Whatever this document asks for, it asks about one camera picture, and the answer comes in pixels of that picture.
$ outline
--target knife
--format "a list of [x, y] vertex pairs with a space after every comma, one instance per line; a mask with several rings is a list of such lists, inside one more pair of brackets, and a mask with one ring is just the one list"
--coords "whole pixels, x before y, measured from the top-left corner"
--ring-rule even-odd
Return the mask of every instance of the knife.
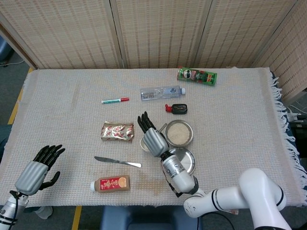
[[126, 161], [118, 161], [118, 160], [114, 160], [111, 158], [106, 158], [106, 157], [94, 157], [96, 160], [101, 161], [101, 162], [109, 162], [109, 163], [119, 163], [119, 164], [126, 164], [126, 165], [131, 165], [134, 167], [142, 167], [142, 165], [140, 163], [131, 163], [131, 162], [126, 162]]

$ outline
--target robotic arm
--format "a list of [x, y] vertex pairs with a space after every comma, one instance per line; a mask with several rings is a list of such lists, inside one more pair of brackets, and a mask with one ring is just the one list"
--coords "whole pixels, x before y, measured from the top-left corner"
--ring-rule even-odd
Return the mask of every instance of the robotic arm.
[[216, 189], [208, 194], [199, 189], [197, 179], [184, 169], [176, 155], [171, 154], [168, 143], [159, 133], [147, 113], [138, 117], [138, 123], [144, 132], [143, 141], [154, 157], [160, 157], [172, 181], [181, 193], [172, 190], [179, 197], [182, 193], [192, 196], [184, 202], [185, 212], [197, 218], [213, 211], [249, 208], [256, 230], [291, 230], [280, 214], [286, 205], [283, 190], [260, 169], [248, 169], [239, 179], [238, 187]]
[[28, 196], [54, 185], [58, 180], [59, 171], [49, 182], [44, 182], [50, 168], [59, 155], [65, 151], [61, 148], [62, 145], [43, 147], [34, 160], [26, 166], [15, 184], [17, 191], [10, 191], [11, 196], [0, 211], [0, 230], [10, 230], [16, 224], [19, 214], [29, 202]]

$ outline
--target plastic water bottle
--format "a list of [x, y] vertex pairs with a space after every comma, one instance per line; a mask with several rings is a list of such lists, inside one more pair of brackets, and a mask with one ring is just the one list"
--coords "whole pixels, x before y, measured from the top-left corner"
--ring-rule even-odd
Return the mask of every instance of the plastic water bottle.
[[169, 99], [174, 97], [180, 97], [181, 95], [184, 94], [186, 94], [186, 89], [180, 88], [179, 85], [145, 88], [141, 89], [141, 100], [149, 101], [149, 100], [156, 100], [159, 98]]

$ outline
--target green can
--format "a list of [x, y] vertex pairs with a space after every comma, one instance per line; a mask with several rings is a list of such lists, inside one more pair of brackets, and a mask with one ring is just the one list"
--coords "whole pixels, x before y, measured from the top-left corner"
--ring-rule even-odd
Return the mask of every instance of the green can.
[[202, 83], [205, 85], [214, 85], [217, 79], [217, 73], [190, 69], [190, 68], [179, 68], [177, 74], [177, 80], [181, 81], [192, 81]]

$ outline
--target metal plate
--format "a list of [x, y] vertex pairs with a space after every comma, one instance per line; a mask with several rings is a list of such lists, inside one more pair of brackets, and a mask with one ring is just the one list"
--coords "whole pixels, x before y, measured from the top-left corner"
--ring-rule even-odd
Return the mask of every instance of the metal plate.
[[[173, 126], [174, 124], [177, 124], [177, 123], [181, 123], [181, 124], [184, 124], [188, 130], [189, 130], [189, 138], [188, 140], [184, 143], [184, 144], [175, 144], [173, 143], [169, 137], [168, 137], [168, 131], [170, 129], [171, 126]], [[187, 146], [192, 140], [193, 140], [193, 129], [192, 127], [187, 123], [185, 122], [184, 120], [174, 120], [174, 121], [171, 121], [170, 123], [168, 123], [168, 125], [166, 126], [166, 129], [165, 129], [165, 138], [166, 140], [172, 145], [172, 146], [176, 146], [176, 147], [184, 147], [184, 146]]]
[[195, 157], [193, 153], [186, 148], [176, 147], [169, 151], [175, 154], [180, 160], [183, 167], [187, 170], [188, 174], [192, 174], [195, 170]]

